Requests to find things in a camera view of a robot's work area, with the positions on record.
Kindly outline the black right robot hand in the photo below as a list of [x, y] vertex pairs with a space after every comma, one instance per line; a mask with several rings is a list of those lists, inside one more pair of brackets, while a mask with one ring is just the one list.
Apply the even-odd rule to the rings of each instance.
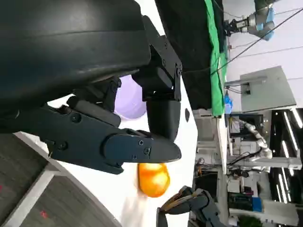
[[178, 193], [169, 198], [160, 208], [157, 208], [156, 226], [167, 227], [167, 214], [194, 214], [187, 221], [188, 227], [223, 227], [219, 219], [219, 210], [210, 193], [204, 189], [193, 190], [183, 186]]

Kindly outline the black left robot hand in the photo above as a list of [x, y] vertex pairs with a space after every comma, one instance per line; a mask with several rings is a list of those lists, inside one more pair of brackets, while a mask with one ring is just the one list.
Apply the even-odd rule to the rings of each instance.
[[[107, 173], [179, 160], [182, 63], [134, 0], [3, 0], [0, 131], [49, 157]], [[121, 77], [142, 88], [149, 130], [121, 129]]]

